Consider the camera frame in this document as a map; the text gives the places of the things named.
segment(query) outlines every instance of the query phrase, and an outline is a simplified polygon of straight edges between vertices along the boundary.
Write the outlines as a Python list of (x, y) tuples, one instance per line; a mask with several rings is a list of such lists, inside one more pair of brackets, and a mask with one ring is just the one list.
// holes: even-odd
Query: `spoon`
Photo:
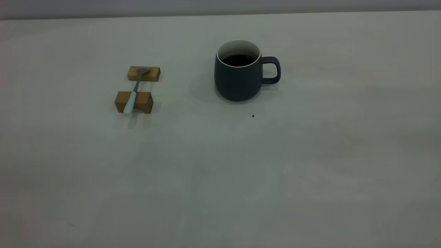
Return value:
[(124, 113), (126, 115), (130, 115), (133, 111), (133, 105), (135, 105), (136, 100), (136, 92), (138, 91), (139, 81), (141, 81), (141, 76), (145, 74), (146, 72), (150, 71), (149, 68), (142, 67), (136, 70), (136, 73), (138, 74), (138, 81), (136, 82), (135, 88), (133, 89), (132, 93), (130, 94), (129, 100), (127, 101), (126, 106), (124, 107)]

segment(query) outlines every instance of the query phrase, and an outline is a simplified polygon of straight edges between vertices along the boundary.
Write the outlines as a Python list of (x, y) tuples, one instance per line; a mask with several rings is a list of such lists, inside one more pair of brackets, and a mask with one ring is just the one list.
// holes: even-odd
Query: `gray wall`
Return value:
[(0, 19), (441, 9), (441, 0), (0, 0)]

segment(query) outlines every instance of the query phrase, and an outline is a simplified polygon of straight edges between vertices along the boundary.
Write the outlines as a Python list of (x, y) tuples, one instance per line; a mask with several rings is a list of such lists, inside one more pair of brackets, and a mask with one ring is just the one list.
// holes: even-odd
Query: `dark liquid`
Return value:
[(246, 66), (254, 61), (256, 61), (255, 58), (243, 54), (233, 55), (222, 60), (222, 62), (231, 66)]

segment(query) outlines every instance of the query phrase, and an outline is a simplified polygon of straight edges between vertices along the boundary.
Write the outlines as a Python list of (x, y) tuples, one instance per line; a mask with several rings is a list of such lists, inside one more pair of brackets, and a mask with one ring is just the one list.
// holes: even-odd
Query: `spoon handle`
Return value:
[(124, 107), (124, 113), (126, 115), (130, 115), (133, 111), (133, 105), (135, 105), (135, 100), (136, 100), (136, 92), (132, 91), (132, 93), (130, 93), (130, 97), (129, 100), (127, 101), (126, 106)]

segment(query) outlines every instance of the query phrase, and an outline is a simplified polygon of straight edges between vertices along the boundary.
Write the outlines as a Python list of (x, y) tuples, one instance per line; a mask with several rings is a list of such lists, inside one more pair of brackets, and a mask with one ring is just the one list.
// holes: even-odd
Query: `dark gray mug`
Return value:
[[(231, 66), (223, 62), (233, 55), (247, 55), (254, 62), (244, 66)], [(263, 78), (263, 64), (277, 67), (277, 76)], [(273, 84), (280, 80), (280, 63), (275, 57), (262, 57), (260, 49), (253, 43), (233, 40), (223, 44), (216, 53), (214, 82), (219, 93), (230, 101), (245, 101), (255, 96), (262, 84)]]

